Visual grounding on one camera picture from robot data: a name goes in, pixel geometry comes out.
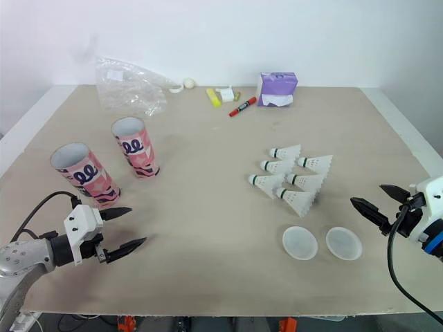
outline black cable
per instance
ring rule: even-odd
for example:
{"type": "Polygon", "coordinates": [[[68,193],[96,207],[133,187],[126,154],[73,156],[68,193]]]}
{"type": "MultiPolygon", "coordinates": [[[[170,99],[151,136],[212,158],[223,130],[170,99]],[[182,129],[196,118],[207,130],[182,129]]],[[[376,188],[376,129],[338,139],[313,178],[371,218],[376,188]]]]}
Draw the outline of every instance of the black cable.
{"type": "Polygon", "coordinates": [[[61,323],[62,323],[63,318],[65,318],[66,316],[67,316],[67,314],[63,314],[63,315],[60,317],[60,319],[58,320],[58,323],[57,323],[57,330],[58,330],[59,332],[73,332],[73,331],[79,329],[80,327],[82,327],[83,325],[85,325],[85,324],[88,322],[88,320],[85,319],[85,320],[82,320],[81,323],[78,324],[76,327],[74,327],[74,328],[72,328],[72,329],[69,329],[69,330],[63,330],[62,327],[61,327],[60,325],[61,325],[61,323]]]}
{"type": "Polygon", "coordinates": [[[409,294],[401,286],[401,284],[397,280],[397,276],[395,275],[395,272],[394,272],[394,264],[392,262],[392,245],[394,243],[395,233],[399,229],[399,226],[400,226],[401,222],[404,220],[404,217],[406,216],[406,213],[408,213],[408,211],[409,211],[409,207],[407,205],[404,205],[403,208],[401,209],[401,212],[400,212],[397,220],[395,221],[394,225],[392,225],[392,229],[390,230],[390,233],[389,233],[389,239],[388,239],[388,269],[389,269],[389,274],[390,274],[390,277],[391,277],[392,281],[394,282],[394,285],[399,289],[399,291],[404,296],[406,296],[416,306],[420,307],[425,313],[430,315],[434,320],[436,320],[441,325],[443,325],[443,319],[441,317],[439,317],[431,309],[429,309],[427,306],[425,306],[424,304],[419,302],[417,299],[415,299],[415,297],[413,297],[411,294],[409,294]]]}
{"type": "Polygon", "coordinates": [[[21,233],[29,234],[30,237],[32,237],[34,240],[37,240],[39,238],[32,230],[29,230],[28,228],[24,228],[23,230],[21,230],[21,233]]]}
{"type": "Polygon", "coordinates": [[[104,316],[98,316],[98,318],[100,318],[103,322],[105,322],[108,325],[117,326],[117,322],[116,323],[110,322],[110,321],[106,320],[104,316]]]}
{"type": "Polygon", "coordinates": [[[37,213],[37,211],[47,202],[47,201],[49,201],[51,198],[53,198],[54,196],[57,196],[57,195],[67,195],[67,196],[69,196],[69,197],[71,197],[72,199],[75,199],[75,198],[77,198],[77,196],[76,195],[74,195],[74,194],[72,194],[72,193],[70,193],[70,192],[63,192],[63,191],[61,191],[61,192],[53,192],[52,194],[49,194],[45,199],[43,199],[43,201],[41,201],[36,207],[34,207],[34,210],[26,217],[26,219],[24,220],[24,222],[20,225],[20,227],[19,227],[19,229],[16,231],[16,233],[14,234],[14,236],[12,237],[12,239],[11,239],[11,242],[14,242],[14,241],[16,241],[18,238],[19,238],[19,236],[20,236],[20,234],[22,233],[22,232],[24,232],[23,231],[23,229],[26,227],[26,225],[28,225],[28,223],[29,223],[29,221],[32,219],[32,217],[34,216],[34,214],[36,214],[37,213]]]}

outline shuttlecock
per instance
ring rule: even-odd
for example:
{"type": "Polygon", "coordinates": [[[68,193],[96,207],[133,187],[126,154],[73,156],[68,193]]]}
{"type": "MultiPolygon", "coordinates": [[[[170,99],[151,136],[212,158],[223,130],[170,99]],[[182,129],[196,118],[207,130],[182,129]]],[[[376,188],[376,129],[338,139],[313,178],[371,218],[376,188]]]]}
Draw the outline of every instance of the shuttlecock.
{"type": "Polygon", "coordinates": [[[272,174],[289,174],[293,171],[296,162],[294,160],[281,160],[281,161],[265,161],[260,163],[260,168],[264,171],[268,171],[272,174]]]}
{"type": "Polygon", "coordinates": [[[284,147],[282,149],[274,147],[273,149],[269,150],[269,155],[273,158],[279,158],[282,160],[284,159],[296,160],[300,155],[301,149],[302,146],[300,144],[293,145],[291,147],[284,147]]]}
{"type": "Polygon", "coordinates": [[[286,177],[286,182],[296,185],[300,189],[306,192],[317,192],[320,190],[325,176],[323,174],[318,175],[297,175],[290,174],[286,177]]]}
{"type": "Polygon", "coordinates": [[[309,168],[311,171],[324,174],[326,176],[329,171],[329,167],[331,166],[332,157],[333,155],[315,158],[300,157],[297,160],[297,163],[301,167],[309,168]]]}
{"type": "Polygon", "coordinates": [[[305,216],[311,208],[316,196],[315,192],[292,192],[285,188],[278,188],[275,191],[277,197],[283,199],[301,217],[305,216]]]}
{"type": "Polygon", "coordinates": [[[280,187],[284,181],[284,174],[258,176],[250,175],[249,183],[259,187],[270,198],[275,198],[275,189],[280,187]]]}

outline yellow highlighter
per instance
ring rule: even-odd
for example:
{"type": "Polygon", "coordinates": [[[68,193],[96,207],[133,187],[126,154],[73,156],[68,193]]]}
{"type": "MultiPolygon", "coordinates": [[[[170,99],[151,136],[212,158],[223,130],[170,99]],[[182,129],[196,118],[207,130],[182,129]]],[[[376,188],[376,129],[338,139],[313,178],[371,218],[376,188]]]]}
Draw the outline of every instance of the yellow highlighter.
{"type": "Polygon", "coordinates": [[[214,89],[206,89],[206,94],[208,95],[209,100],[213,104],[214,107],[220,107],[222,105],[219,98],[215,94],[214,89]]]}

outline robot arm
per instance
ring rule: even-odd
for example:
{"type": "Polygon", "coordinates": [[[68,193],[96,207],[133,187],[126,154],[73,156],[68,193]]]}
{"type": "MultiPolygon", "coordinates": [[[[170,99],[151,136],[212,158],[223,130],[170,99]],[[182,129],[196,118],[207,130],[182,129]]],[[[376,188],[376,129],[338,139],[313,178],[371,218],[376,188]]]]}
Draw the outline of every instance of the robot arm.
{"type": "Polygon", "coordinates": [[[23,306],[29,288],[56,266],[97,256],[100,263],[111,263],[128,255],[146,238],[127,242],[108,252],[100,242],[103,220],[110,220],[131,211],[117,207],[99,212],[78,204],[64,221],[66,234],[55,231],[31,241],[14,241],[0,248],[0,331],[8,331],[23,306]]]}
{"type": "MultiPolygon", "coordinates": [[[[443,176],[411,185],[410,192],[395,185],[380,187],[401,203],[400,210],[405,206],[408,208],[398,233],[413,243],[420,243],[427,254],[443,260],[443,176]]],[[[383,235],[390,233],[392,225],[376,206],[357,197],[351,198],[351,203],[361,215],[379,226],[383,235]]]]}

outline pink paper cup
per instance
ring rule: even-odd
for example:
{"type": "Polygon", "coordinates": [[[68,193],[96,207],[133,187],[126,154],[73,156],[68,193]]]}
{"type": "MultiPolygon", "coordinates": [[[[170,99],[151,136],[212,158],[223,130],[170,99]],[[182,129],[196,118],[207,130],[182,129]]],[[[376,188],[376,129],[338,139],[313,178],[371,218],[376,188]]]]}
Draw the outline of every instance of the pink paper cup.
{"type": "Polygon", "coordinates": [[[112,125],[111,131],[137,177],[149,178],[159,173],[151,140],[142,120],[133,117],[119,119],[112,125]]]}
{"type": "Polygon", "coordinates": [[[60,147],[51,156],[51,166],[82,194],[91,197],[98,208],[110,206],[120,197],[120,188],[84,143],[60,147]]]}

